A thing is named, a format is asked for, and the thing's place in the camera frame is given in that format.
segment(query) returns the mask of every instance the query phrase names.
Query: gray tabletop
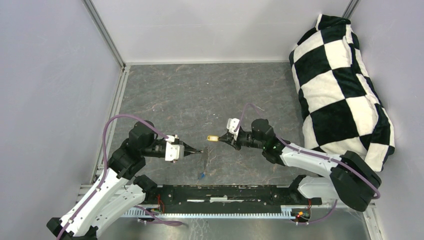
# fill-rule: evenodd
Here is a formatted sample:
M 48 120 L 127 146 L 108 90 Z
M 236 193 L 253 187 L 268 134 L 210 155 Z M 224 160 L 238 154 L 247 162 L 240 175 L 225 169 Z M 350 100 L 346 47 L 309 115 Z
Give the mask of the gray tabletop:
M 147 158 L 139 174 L 157 184 L 290 184 L 303 169 L 271 164 L 260 149 L 234 150 L 208 135 L 223 135 L 228 118 L 240 118 L 245 103 L 260 107 L 276 133 L 303 146 L 302 117 L 289 63 L 216 63 L 131 66 L 120 113 L 137 115 L 192 147 L 208 147 L 205 177 L 201 155 L 177 163 Z M 247 110 L 242 127 L 259 118 Z M 128 137 L 135 121 L 119 119 L 111 150 Z

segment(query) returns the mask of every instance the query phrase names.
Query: black and white checkered blanket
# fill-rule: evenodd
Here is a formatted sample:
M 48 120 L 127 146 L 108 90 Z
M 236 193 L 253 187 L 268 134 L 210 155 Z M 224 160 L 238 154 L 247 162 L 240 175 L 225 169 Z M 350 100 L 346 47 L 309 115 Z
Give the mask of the black and white checkered blanket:
M 305 147 L 334 154 L 353 151 L 379 172 L 395 151 L 394 131 L 359 49 L 348 19 L 321 14 L 289 60 Z

